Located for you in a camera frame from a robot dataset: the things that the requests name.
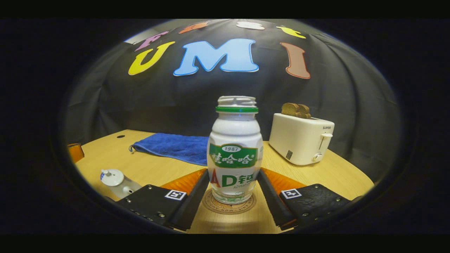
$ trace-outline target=letter m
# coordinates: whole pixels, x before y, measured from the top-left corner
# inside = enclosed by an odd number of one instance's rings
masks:
[[[198,71],[194,66],[195,59],[206,71],[211,71],[226,56],[226,61],[220,69],[226,72],[255,72],[258,65],[252,61],[251,46],[255,43],[250,39],[231,39],[218,49],[215,49],[206,41],[198,41],[183,46],[186,48],[180,67],[176,69],[174,76],[192,75]]]

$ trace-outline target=coaster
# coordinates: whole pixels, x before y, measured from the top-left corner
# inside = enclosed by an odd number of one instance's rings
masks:
[[[212,189],[209,189],[206,191],[202,202],[206,208],[213,212],[220,214],[238,214],[252,209],[256,204],[256,198],[255,195],[252,194],[252,196],[244,203],[228,205],[217,201],[212,196]]]

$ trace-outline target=blue towel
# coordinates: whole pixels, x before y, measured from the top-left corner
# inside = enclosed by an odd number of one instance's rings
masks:
[[[187,163],[207,166],[208,137],[157,133],[129,147],[136,151],[175,158]]]

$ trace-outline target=white bottle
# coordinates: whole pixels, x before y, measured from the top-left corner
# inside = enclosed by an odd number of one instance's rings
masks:
[[[243,203],[252,195],[262,162],[258,108],[247,96],[222,96],[218,104],[207,146],[212,194],[225,204]]]
[[[100,180],[121,199],[141,188],[138,183],[126,177],[119,170],[102,170]]]

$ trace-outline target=white toaster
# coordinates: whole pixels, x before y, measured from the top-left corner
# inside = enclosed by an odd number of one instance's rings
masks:
[[[317,163],[327,151],[333,130],[331,121],[275,113],[269,144],[293,164]]]

